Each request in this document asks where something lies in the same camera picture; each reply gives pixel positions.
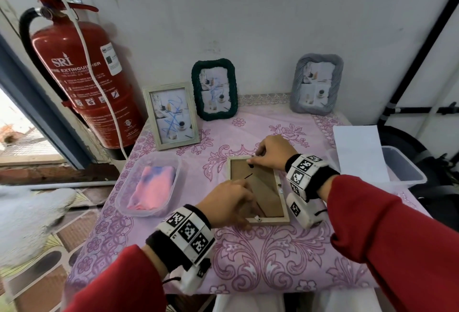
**white pipe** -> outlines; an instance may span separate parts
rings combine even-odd
[[[81,182],[62,182],[56,184],[35,184],[35,185],[21,185],[21,187],[28,187],[30,190],[46,190],[46,189],[61,189],[65,187],[91,187],[91,186],[111,186],[116,184],[116,180],[103,180],[103,181],[81,181]]]
[[[417,140],[419,140],[422,134],[426,131],[427,126],[432,121],[433,117],[436,115],[438,108],[442,106],[445,98],[447,97],[447,95],[449,95],[449,93],[451,92],[451,89],[454,87],[458,79],[459,79],[459,64],[456,66],[456,69],[454,70],[453,74],[451,75],[451,77],[448,79],[448,81],[445,83],[443,88],[438,93],[437,98],[435,98],[435,104],[432,106],[431,110],[427,114],[427,117],[424,118],[424,121],[422,121],[421,127],[418,129],[416,136],[415,136]]]
[[[68,2],[66,0],[62,0],[62,2],[64,3],[65,8],[67,9],[67,16],[70,18],[70,20],[75,25],[75,28],[77,29],[78,36],[80,37],[81,43],[83,44],[84,55],[86,56],[86,63],[88,63],[88,71],[89,71],[89,74],[91,75],[91,79],[92,79],[92,81],[94,81],[97,89],[99,90],[100,94],[102,95],[102,97],[104,98],[105,102],[107,103],[108,110],[110,110],[110,113],[112,114],[113,122],[115,123],[116,133],[118,134],[119,146],[120,146],[121,151],[122,151],[122,153],[124,155],[124,158],[127,160],[128,159],[128,155],[124,151],[123,139],[121,138],[121,131],[119,130],[118,121],[117,121],[115,112],[113,111],[112,105],[110,104],[110,101],[108,100],[107,96],[105,95],[104,90],[102,89],[102,87],[100,86],[99,82],[96,80],[96,78],[94,76],[94,73],[92,71],[91,59],[89,58],[88,47],[86,45],[86,42],[84,41],[83,33],[81,32],[81,29],[80,29],[80,27],[78,25],[78,21],[75,18],[75,16],[73,15],[72,9],[68,5]]]

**clear plastic container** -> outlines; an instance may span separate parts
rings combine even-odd
[[[115,207],[118,211],[125,216],[162,216],[167,213],[167,206],[171,199],[171,196],[174,192],[175,182],[177,181],[180,168],[182,165],[181,159],[175,154],[175,152],[167,151],[155,151],[147,155],[142,156],[137,161],[135,161],[132,170],[129,172],[129,176],[121,187],[117,198],[115,200]],[[171,187],[171,192],[169,193],[168,200],[162,205],[161,208],[155,208],[151,210],[133,210],[128,209],[129,199],[137,187],[137,184],[141,180],[141,176],[145,167],[165,167],[172,166],[175,168],[175,179]]]
[[[408,188],[417,184],[427,182],[426,175],[411,162],[399,149],[384,145],[382,146],[382,154],[387,165],[389,173],[389,182],[387,183],[372,183],[373,185],[393,192],[400,188]],[[341,172],[340,161],[336,149],[326,151],[328,163],[334,170]]]

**red shirt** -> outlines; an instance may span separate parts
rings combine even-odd
[[[458,233],[354,176],[333,180],[327,206],[333,247],[366,263],[397,311],[459,311]],[[165,309],[158,272],[132,245],[66,311]]]

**person's left hand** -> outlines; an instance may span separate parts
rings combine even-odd
[[[204,213],[212,228],[238,226],[245,230],[251,228],[247,219],[239,214],[241,208],[249,205],[259,213],[255,196],[245,179],[227,180],[217,185],[196,207]]]

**red fire extinguisher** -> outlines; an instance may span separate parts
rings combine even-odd
[[[64,106],[71,107],[88,124],[112,158],[124,159],[118,134],[105,100],[92,80],[83,45],[69,17],[62,13],[61,0],[39,0],[43,7],[30,8],[19,21],[22,43],[43,77],[56,90]],[[75,9],[98,12],[97,7],[69,3]],[[38,16],[52,20],[32,36],[30,24]],[[139,136],[144,120],[135,104],[132,86],[124,77],[122,66],[107,33],[92,22],[79,21],[94,75],[110,101],[127,154]]]

